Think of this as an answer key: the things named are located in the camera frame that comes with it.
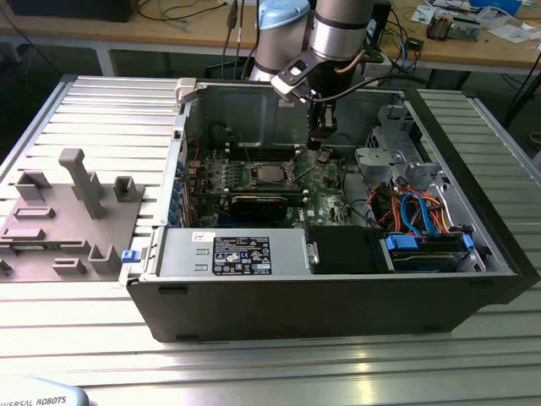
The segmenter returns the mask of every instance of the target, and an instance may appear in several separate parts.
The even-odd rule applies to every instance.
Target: floor
[[[40,48],[65,74],[101,74],[91,50],[81,48]],[[58,81],[57,74],[33,49],[19,49],[21,62],[0,67],[0,156],[3,158],[36,115],[48,92]],[[122,76],[164,77],[167,75],[162,54],[158,52],[115,52],[118,72]],[[220,62],[220,57],[210,55],[171,55],[171,77],[201,77],[206,66]],[[417,74],[427,77],[428,70],[418,69]],[[516,91],[499,74],[472,74],[463,89],[476,94],[487,108],[502,118]],[[541,98],[530,101],[509,128],[511,135],[530,156],[536,153],[528,135],[541,131]]]

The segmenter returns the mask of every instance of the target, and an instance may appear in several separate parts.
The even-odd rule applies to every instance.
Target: black cable
[[[199,3],[201,0],[194,0],[193,2],[191,2],[190,4],[186,4],[184,6],[172,6],[170,8],[166,8],[165,10],[163,10],[163,14],[167,14],[169,13],[171,10],[176,10],[178,8],[188,8],[188,7],[193,7],[195,4]]]
[[[224,65],[226,63],[226,50],[227,50],[227,45],[229,44],[229,39],[231,38],[231,29],[228,28],[227,29],[227,35],[226,35],[226,42],[223,44],[223,48],[221,50],[221,78],[222,79],[225,79],[226,76],[224,75]]]
[[[503,79],[510,87],[512,87],[512,88],[515,89],[516,91],[520,91],[520,92],[522,93],[522,91],[521,91],[518,87],[516,87],[514,84],[512,84],[512,83],[509,81],[510,78],[507,78],[507,76],[505,76],[504,74],[500,74],[500,76],[501,76],[501,78],[502,78],[502,79]]]
[[[195,13],[191,13],[191,14],[187,14],[187,15],[181,15],[179,17],[171,17],[170,19],[164,19],[163,17],[157,19],[156,17],[151,17],[145,13],[143,13],[142,11],[142,8],[144,5],[146,5],[148,2],[150,2],[150,0],[144,0],[138,7],[137,7],[137,14],[140,15],[141,17],[145,17],[146,19],[151,19],[152,21],[174,21],[176,19],[187,19],[188,17],[194,17],[195,15],[198,15],[198,14],[202,14],[202,13],[206,13],[207,11],[212,11],[212,10],[216,10],[218,8],[222,8],[222,7],[225,7],[227,6],[227,3],[222,3],[220,4],[219,6],[215,6],[215,7],[210,7],[210,8],[205,8],[204,10],[200,10],[200,11],[197,11]]]
[[[240,79],[244,79],[246,77],[246,73],[248,71],[248,63],[252,55],[254,55],[255,50],[257,49],[257,46],[260,44],[260,0],[255,0],[255,44],[254,47],[250,50],[250,53],[246,57],[246,61],[244,61],[243,66],[243,72],[241,73]]]
[[[533,71],[537,68],[538,66],[538,63],[539,63],[539,59],[541,59],[541,52],[539,53],[537,59],[535,60],[535,63],[533,64],[532,68],[530,69],[530,73],[527,74],[527,77],[526,79],[524,80],[524,82],[522,83],[522,86],[520,87],[520,89],[518,90],[518,92],[515,94],[515,96],[513,97],[513,100],[511,100],[511,104],[509,105],[509,108],[507,109],[507,113],[505,114],[505,118],[504,118],[504,123],[508,123],[509,122],[509,118],[511,116],[511,110],[513,110],[513,107],[515,106],[515,102],[516,102],[516,99],[520,96],[522,90],[524,89],[524,86],[526,86],[526,83],[529,81],[529,79],[532,77],[532,73]]]
[[[17,33],[18,33],[20,36],[22,36],[22,37],[26,40],[26,42],[28,42],[28,43],[30,44],[30,46],[33,47],[33,48],[36,50],[37,53],[40,54],[40,56],[43,58],[43,60],[44,60],[45,62],[47,62],[47,64],[57,72],[58,76],[62,76],[63,74],[62,74],[62,72],[60,71],[60,69],[58,69],[58,68],[56,67],[56,65],[55,65],[54,63],[52,63],[52,62],[49,60],[49,58],[46,57],[46,56],[43,54],[43,52],[40,50],[40,48],[38,48],[38,47],[36,46],[36,44],[35,44],[34,42],[32,42],[32,41],[28,38],[28,36],[26,36],[25,33],[19,29],[19,27],[18,27],[17,25],[15,25],[15,23],[9,18],[9,16],[8,16],[8,15],[6,14],[6,12],[4,11],[3,6],[1,6],[1,5],[0,5],[0,13],[2,13],[2,15],[4,16],[4,18],[11,24],[11,26],[14,28],[14,30],[16,30]]]
[[[353,213],[361,217],[366,222],[367,225],[369,225],[370,227],[374,227],[374,222],[372,222],[368,217],[366,217],[363,213],[361,213],[359,210],[357,210],[355,207],[352,206],[353,203],[355,203],[356,201],[360,201],[362,199],[349,201],[349,199],[347,198],[346,187],[345,187],[347,169],[349,168],[349,166],[351,165],[354,159],[355,159],[355,151],[353,152],[352,157],[349,159],[349,161],[347,161],[346,167],[344,169],[344,174],[342,175],[342,179],[341,179],[342,196],[344,197],[344,201],[346,202],[346,205],[349,206],[350,209],[352,209]]]
[[[245,0],[241,0],[241,2],[240,2],[240,23],[239,23],[239,26],[238,26],[237,51],[235,52],[235,64],[233,66],[233,79],[234,80],[237,78],[238,54],[240,53],[240,41],[243,38],[244,3],[245,3]]]
[[[224,75],[224,65],[226,63],[226,51],[229,46],[229,40],[231,39],[231,33],[237,26],[237,16],[238,16],[238,0],[233,0],[231,3],[231,8],[229,9],[229,14],[227,15],[227,35],[226,42],[223,44],[223,49],[221,50],[221,78],[225,79]]]
[[[329,97],[322,97],[322,98],[310,98],[309,100],[316,103],[323,103],[323,102],[332,102],[333,100],[340,99],[344,96],[349,95],[350,93],[353,93],[357,89],[361,89],[363,87],[366,87],[367,85],[374,83],[378,80],[382,79],[402,79],[402,80],[411,80],[412,82],[418,82],[421,84],[425,84],[426,80],[418,78],[417,76],[412,76],[410,74],[384,74],[383,76],[379,76],[377,78],[372,78],[369,80],[365,80],[363,82],[359,82],[356,85],[353,85],[349,89],[346,89],[334,96]]]

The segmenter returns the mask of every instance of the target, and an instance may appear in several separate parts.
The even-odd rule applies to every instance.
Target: wire
[[[443,222],[445,232],[449,233],[449,226],[447,226],[447,222],[445,221],[445,210],[443,209],[441,209],[441,222]]]
[[[235,65],[233,67],[233,79],[237,78],[237,66],[238,66],[238,54],[240,53],[240,42],[243,39],[243,22],[244,22],[244,3],[245,0],[240,2],[240,26],[238,27],[238,38],[237,38],[237,51],[235,51]]]
[[[246,73],[248,71],[248,63],[252,55],[254,55],[255,50],[257,49],[258,45],[260,44],[260,0],[255,0],[255,44],[254,47],[250,50],[250,53],[246,57],[246,60],[244,61],[243,66],[243,72],[241,73],[240,79],[244,79],[246,77]]]
[[[510,78],[507,78],[504,74],[500,74],[500,76],[501,76],[501,78],[502,78],[502,79],[503,79],[510,87],[512,87],[512,88],[515,89],[516,91],[522,93],[522,91],[521,91],[518,87],[516,87],[515,85],[513,85],[513,84],[509,81]]]
[[[533,64],[532,68],[530,69],[530,72],[527,74],[527,77],[526,79],[524,80],[524,82],[522,83],[522,86],[520,87],[520,89],[518,90],[518,92],[515,94],[515,96],[513,97],[513,100],[511,100],[511,103],[509,105],[509,108],[507,108],[507,113],[505,114],[505,118],[504,118],[504,123],[507,123],[509,121],[509,118],[510,118],[510,115],[511,115],[511,110],[513,109],[513,107],[515,106],[515,102],[516,102],[516,99],[519,97],[519,95],[521,94],[522,90],[524,89],[524,86],[526,86],[526,83],[528,82],[528,80],[532,77],[532,73],[533,71],[537,68],[538,66],[538,63],[539,63],[539,59],[541,59],[541,52],[539,53],[537,59],[535,60],[535,63]]]
[[[15,23],[9,18],[8,14],[5,12],[5,10],[3,9],[3,6],[0,5],[0,13],[2,13],[2,15],[4,16],[4,18],[11,24],[11,26],[14,28],[14,30],[17,31],[17,33],[22,36],[26,42],[28,42],[35,50],[37,53],[40,54],[40,56],[43,58],[43,60],[55,71],[57,72],[58,76],[62,76],[62,72],[60,71],[60,69],[57,68],[57,66],[51,62],[51,60],[46,57],[42,51],[40,51],[40,48],[38,48],[36,46],[36,44],[34,42],[32,42],[28,36],[25,35],[25,33],[23,31],[21,31],[19,29],[19,27],[17,25],[15,25]]]
[[[363,59],[363,56],[364,56],[364,49],[349,63],[349,65],[347,65],[345,68],[336,68],[335,69],[335,72],[336,74],[346,74],[347,72],[349,72],[350,70],[352,70],[353,68],[355,68],[357,66],[357,64],[359,62],[361,62],[361,59]]]
[[[231,28],[227,29],[226,42],[223,44],[223,48],[221,50],[221,78],[222,79],[226,78],[224,75],[224,68],[225,68],[225,63],[226,63],[226,50],[227,50],[227,45],[229,44],[229,39],[231,38],[231,31],[232,31]]]
[[[137,14],[139,14],[141,17],[145,17],[146,19],[151,19],[153,21],[174,21],[174,20],[177,20],[177,19],[187,19],[189,17],[194,17],[195,15],[198,15],[198,14],[202,14],[202,13],[206,13],[207,11],[212,11],[212,10],[217,10],[219,8],[222,8],[222,7],[225,7],[227,6],[227,3],[221,3],[220,5],[218,6],[215,6],[215,7],[209,7],[209,8],[205,8],[203,10],[200,10],[200,11],[197,11],[195,13],[191,13],[191,14],[186,14],[186,15],[181,15],[179,17],[171,17],[171,18],[163,18],[163,17],[160,17],[159,19],[157,19],[156,17],[151,17],[145,13],[143,13],[143,6],[145,6],[147,3],[149,3],[150,0],[144,0],[138,7],[137,7]],[[168,12],[170,10],[172,10],[174,8],[168,8],[166,10],[164,10],[164,12]]]
[[[412,230],[414,233],[416,233],[418,236],[421,235],[421,233],[419,232],[419,230],[417,230],[408,220],[407,220],[407,213],[406,213],[406,205],[407,205],[407,201],[409,200],[410,197],[415,197],[419,200],[419,204],[421,205],[421,212],[423,213],[423,221],[424,221],[424,227],[426,228],[426,231],[429,232],[430,234],[433,234],[435,229],[434,229],[434,224],[432,224],[432,222],[430,222],[430,219],[429,219],[429,210],[426,206],[426,204],[424,203],[424,199],[423,199],[423,196],[421,194],[418,194],[418,193],[415,193],[415,192],[412,192],[412,193],[408,193],[407,195],[405,195],[403,198],[402,198],[402,203],[400,204],[400,213],[402,214],[402,219],[404,221],[404,224],[406,225],[406,227],[408,227],[410,230]]]
[[[163,4],[162,4],[163,0],[158,0],[158,8],[160,9],[160,13],[161,13],[162,18],[171,19],[173,17],[168,14],[171,10],[175,10],[177,8],[192,7],[195,4],[199,3],[200,1],[201,0],[195,0],[195,1],[191,2],[190,4],[186,4],[186,5],[183,5],[183,6],[173,6],[173,7],[170,7],[170,8],[164,8]],[[179,29],[184,30],[186,32],[190,31],[189,27],[187,26],[187,24],[189,24],[189,22],[186,19],[179,19],[179,20],[174,20],[174,21],[163,21],[163,22],[165,24],[167,24],[167,25],[170,25],[171,27],[179,28]]]
[[[404,44],[403,39],[398,34],[394,34],[393,36],[398,40],[398,42],[400,42],[400,48],[402,49],[402,65],[401,65],[401,67],[404,68],[404,64],[406,63],[406,59],[407,59],[406,45]]]
[[[357,83],[356,85],[353,85],[349,89],[346,89],[346,90],[344,90],[344,91],[342,91],[342,92],[340,92],[340,93],[338,93],[338,94],[336,94],[334,96],[322,97],[322,98],[312,98],[312,99],[310,99],[310,101],[312,101],[312,102],[332,102],[333,100],[340,99],[340,98],[342,98],[344,96],[349,95],[350,93],[353,93],[357,89],[361,89],[361,88],[366,87],[367,85],[369,85],[371,83],[377,82],[378,80],[382,80],[382,79],[402,79],[402,80],[411,80],[412,82],[418,82],[418,83],[422,83],[422,84],[426,83],[426,80],[418,78],[417,76],[412,76],[410,74],[384,74],[383,76],[379,76],[379,77],[376,77],[376,78],[365,80],[364,82]]]

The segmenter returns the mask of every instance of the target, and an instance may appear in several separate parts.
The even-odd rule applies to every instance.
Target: blue clip
[[[462,235],[462,241],[464,241],[464,245],[466,245],[468,252],[471,252],[473,250],[472,236],[469,234],[464,234]]]
[[[141,262],[141,252],[136,250],[124,250],[122,251],[120,261],[123,264],[135,264]]]
[[[415,236],[407,234],[390,234],[385,239],[385,245],[389,251],[417,250],[419,248]]]

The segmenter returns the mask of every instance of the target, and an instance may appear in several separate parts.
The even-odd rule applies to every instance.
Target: warning label
[[[270,275],[268,237],[215,237],[212,269],[215,275]]]

